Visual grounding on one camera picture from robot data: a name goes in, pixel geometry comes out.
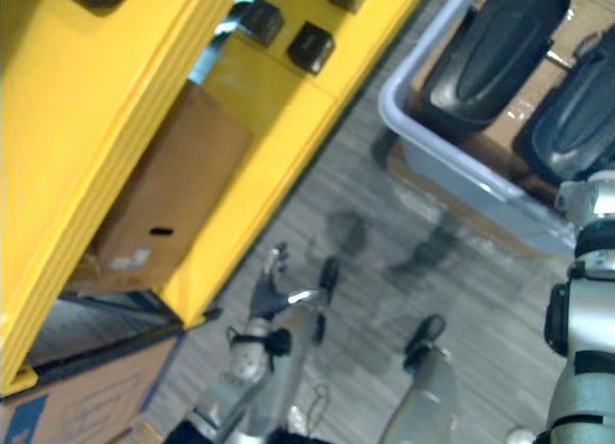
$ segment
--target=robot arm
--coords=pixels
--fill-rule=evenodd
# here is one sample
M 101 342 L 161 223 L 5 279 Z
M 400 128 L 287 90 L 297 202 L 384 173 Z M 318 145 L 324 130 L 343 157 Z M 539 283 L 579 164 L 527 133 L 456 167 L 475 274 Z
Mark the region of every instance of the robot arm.
M 564 183 L 557 206 L 576 225 L 575 262 L 553 289 L 545 339 L 568 359 L 537 444 L 615 443 L 615 170 Z

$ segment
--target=yellow shelf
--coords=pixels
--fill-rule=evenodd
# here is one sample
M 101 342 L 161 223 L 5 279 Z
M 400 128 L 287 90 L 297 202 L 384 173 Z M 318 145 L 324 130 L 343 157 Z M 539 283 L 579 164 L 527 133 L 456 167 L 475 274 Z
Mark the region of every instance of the yellow shelf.
M 125 0 L 104 15 L 2 2 L 6 395 L 36 383 L 31 369 L 17 375 L 23 359 L 233 0 Z
M 242 34 L 224 46 L 204 88 L 255 134 L 234 180 L 198 235 L 162 300 L 187 326 L 203 312 L 290 189 L 375 61 L 419 0 L 366 0 L 356 14 L 328 0 L 268 0 L 285 24 L 263 49 Z M 285 49 L 309 20 L 335 50 L 311 76 Z

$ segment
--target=silver metal part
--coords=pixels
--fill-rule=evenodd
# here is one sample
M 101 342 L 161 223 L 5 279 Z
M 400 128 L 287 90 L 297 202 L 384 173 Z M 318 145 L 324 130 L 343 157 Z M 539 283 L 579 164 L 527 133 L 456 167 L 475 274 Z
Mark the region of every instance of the silver metal part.
M 243 333 L 267 336 L 271 330 L 269 321 L 252 318 Z M 261 343 L 235 343 L 231 356 L 229 370 L 208 387 L 186 416 L 215 444 L 226 442 L 270 374 L 269 355 Z
M 286 427 L 288 432 L 307 436 L 309 434 L 308 416 L 297 406 L 291 406 L 286 417 Z
M 576 279 L 570 282 L 569 352 L 615 353 L 615 282 Z
M 262 271 L 265 274 L 273 274 L 273 272 L 276 270 L 276 264 L 278 264 L 278 261 L 280 260 L 280 257 L 282 256 L 282 252 L 280 251 L 280 249 L 278 248 L 273 248 L 269 251 L 269 255 L 267 256 L 267 259 L 265 260 L 265 263 L 262 266 Z
M 547 52 L 547 60 L 561 67 L 565 71 L 570 71 L 573 68 L 573 64 L 563 57 L 560 57 L 553 50 Z
M 615 250 L 596 250 L 578 258 L 589 279 L 615 281 Z
M 244 330 L 245 335 L 267 336 L 271 322 L 252 318 Z M 269 369 L 269 355 L 260 343 L 236 343 L 231 349 L 229 373 L 245 382 L 258 382 Z
M 555 204 L 577 232 L 595 221 L 615 219 L 615 170 L 598 172 L 587 182 L 562 183 Z
M 266 442 L 266 437 L 249 436 L 238 430 L 233 430 L 226 444 L 265 444 Z
M 504 444 L 534 444 L 536 434 L 525 428 L 516 428 L 506 435 Z
M 444 444 L 455 425 L 456 386 L 450 357 L 433 349 L 382 435 L 380 444 Z
M 267 436 L 286 424 L 313 343 L 318 315 L 318 310 L 301 306 L 282 322 L 282 327 L 292 335 L 292 349 L 288 356 L 274 359 L 274 371 L 249 411 L 247 434 Z
M 549 428 L 560 418 L 573 415 L 597 415 L 606 417 L 606 421 L 615 419 L 614 391 L 615 375 L 605 373 L 575 375 L 575 362 L 570 359 L 553 393 L 549 410 Z M 611 422 L 611 426 L 615 426 L 615 421 Z
M 571 423 L 551 432 L 551 444 L 613 444 L 615 427 L 593 423 Z
M 325 304 L 326 292 L 320 288 L 299 290 L 288 295 L 288 304 L 293 307 L 299 304 L 314 302 L 322 307 Z

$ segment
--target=cardboard box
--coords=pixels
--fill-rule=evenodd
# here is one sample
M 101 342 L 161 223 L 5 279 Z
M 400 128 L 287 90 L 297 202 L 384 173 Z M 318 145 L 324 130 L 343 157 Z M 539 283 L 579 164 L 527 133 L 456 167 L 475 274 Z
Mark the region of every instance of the cardboard box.
M 106 444 L 125 432 L 177 337 L 0 404 L 6 444 Z
M 603 31 L 615 23 L 615 0 L 572 0 L 568 16 L 553 34 L 552 50 L 567 62 L 574 62 L 573 53 L 577 46 L 592 33 Z M 439 49 L 426 61 L 410 84 L 408 112 L 423 120 L 437 133 L 450 142 L 492 168 L 495 172 L 523 188 L 539 202 L 547 206 L 554 204 L 556 188 L 531 172 L 526 162 L 514 153 L 512 146 L 515 137 L 547 93 L 561 83 L 566 72 L 548 60 L 544 60 L 530 76 L 519 93 L 512 99 L 499 118 L 482 133 L 473 135 L 455 134 L 450 130 L 438 128 L 421 115 L 419 94 L 428 74 L 440 57 L 445 46 L 453 37 L 456 29 L 451 30 Z
M 165 284 L 251 139 L 188 82 L 92 241 L 100 276 L 73 274 L 66 290 L 98 294 Z
M 93 281 L 101 277 L 100 264 L 93 247 L 87 247 L 84 254 L 79 259 L 77 266 L 70 275 L 69 281 L 78 283 L 82 281 Z

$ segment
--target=gray plastic bin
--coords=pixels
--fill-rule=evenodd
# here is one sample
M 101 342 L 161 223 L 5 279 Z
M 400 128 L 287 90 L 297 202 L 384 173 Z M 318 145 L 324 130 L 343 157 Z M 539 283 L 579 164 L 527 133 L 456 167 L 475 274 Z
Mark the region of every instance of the gray plastic bin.
M 381 118 L 402 138 L 413 171 L 449 190 L 530 248 L 571 255 L 576 239 L 566 221 L 404 112 L 412 77 L 476 1 L 448 0 L 440 9 L 384 84 L 379 97 Z

